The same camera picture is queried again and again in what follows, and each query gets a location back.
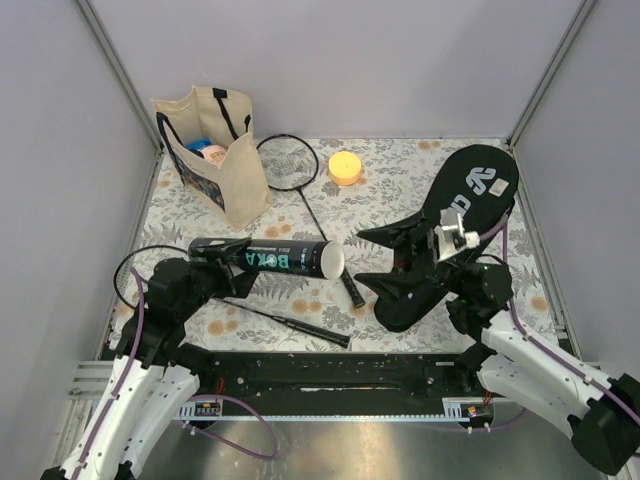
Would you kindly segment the black racket cover bag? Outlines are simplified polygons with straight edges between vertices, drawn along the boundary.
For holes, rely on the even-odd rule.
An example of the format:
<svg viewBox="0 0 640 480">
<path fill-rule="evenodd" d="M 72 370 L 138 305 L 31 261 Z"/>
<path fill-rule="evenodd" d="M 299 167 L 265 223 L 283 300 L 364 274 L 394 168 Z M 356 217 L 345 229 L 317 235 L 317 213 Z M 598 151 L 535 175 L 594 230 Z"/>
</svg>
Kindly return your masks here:
<svg viewBox="0 0 640 480">
<path fill-rule="evenodd" d="M 435 296 L 401 299 L 387 303 L 378 297 L 374 305 L 376 320 L 395 333 L 408 330 L 428 314 L 447 294 L 447 282 L 456 279 L 466 266 L 474 263 L 486 250 L 515 205 L 519 173 L 515 160 L 497 147 L 474 144 L 454 152 L 436 174 L 422 212 L 434 228 L 440 211 L 456 209 L 465 230 L 480 236 L 480 245 L 446 260 L 451 273 L 435 285 Z"/>
</svg>

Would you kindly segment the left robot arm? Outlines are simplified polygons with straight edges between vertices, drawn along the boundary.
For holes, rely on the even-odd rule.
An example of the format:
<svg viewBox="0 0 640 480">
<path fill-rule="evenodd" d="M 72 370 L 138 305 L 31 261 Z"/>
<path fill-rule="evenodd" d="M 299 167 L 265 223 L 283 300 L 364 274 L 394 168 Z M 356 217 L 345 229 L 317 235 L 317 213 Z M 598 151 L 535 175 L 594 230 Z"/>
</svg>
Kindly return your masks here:
<svg viewBox="0 0 640 480">
<path fill-rule="evenodd" d="M 122 329 L 107 387 L 81 439 L 45 479 L 136 479 L 177 415 L 216 386 L 214 356 L 187 344 L 185 323 L 213 298 L 245 298 L 256 273 L 169 258 L 138 285 L 139 302 Z"/>
</svg>

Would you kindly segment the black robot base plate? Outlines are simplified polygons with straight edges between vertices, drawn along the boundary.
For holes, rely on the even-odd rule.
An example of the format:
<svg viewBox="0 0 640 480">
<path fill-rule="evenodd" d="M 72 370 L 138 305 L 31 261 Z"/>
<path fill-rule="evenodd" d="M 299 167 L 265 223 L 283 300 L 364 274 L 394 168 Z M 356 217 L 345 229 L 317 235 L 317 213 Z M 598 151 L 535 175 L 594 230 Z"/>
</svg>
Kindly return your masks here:
<svg viewBox="0 0 640 480">
<path fill-rule="evenodd" d="M 168 356 L 200 377 L 201 394 L 237 398 L 263 416 L 442 414 L 445 399 L 482 402 L 485 389 L 458 354 L 210 352 L 184 344 Z"/>
</svg>

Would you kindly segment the black shuttlecock tube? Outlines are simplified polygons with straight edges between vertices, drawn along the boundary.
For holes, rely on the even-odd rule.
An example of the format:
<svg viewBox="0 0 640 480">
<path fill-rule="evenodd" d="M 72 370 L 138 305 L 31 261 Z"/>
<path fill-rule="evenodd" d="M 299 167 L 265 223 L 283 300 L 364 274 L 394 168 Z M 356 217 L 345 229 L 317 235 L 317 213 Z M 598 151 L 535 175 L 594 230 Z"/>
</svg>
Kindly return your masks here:
<svg viewBox="0 0 640 480">
<path fill-rule="evenodd" d="M 245 272 L 270 272 L 327 280 L 345 270 L 343 248 L 332 241 L 247 238 L 196 238 L 188 247 L 192 261 L 225 264 Z"/>
</svg>

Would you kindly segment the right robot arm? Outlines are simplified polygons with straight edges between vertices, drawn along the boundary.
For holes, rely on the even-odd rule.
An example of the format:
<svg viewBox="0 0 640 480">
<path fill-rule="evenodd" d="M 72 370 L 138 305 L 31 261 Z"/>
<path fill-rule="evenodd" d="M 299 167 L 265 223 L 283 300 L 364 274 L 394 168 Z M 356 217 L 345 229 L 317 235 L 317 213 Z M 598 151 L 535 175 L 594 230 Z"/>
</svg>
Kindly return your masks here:
<svg viewBox="0 0 640 480">
<path fill-rule="evenodd" d="M 461 262 L 459 256 L 502 233 L 502 216 L 486 233 L 469 231 L 454 209 L 436 225 L 420 219 L 362 230 L 359 237 L 394 251 L 397 272 L 357 275 L 386 301 L 415 300 L 423 285 L 454 294 L 446 308 L 473 345 L 461 356 L 455 383 L 464 394 L 484 389 L 520 404 L 566 435 L 577 453 L 608 476 L 639 454 L 639 382 L 613 377 L 576 358 L 517 317 L 505 256 Z"/>
</svg>

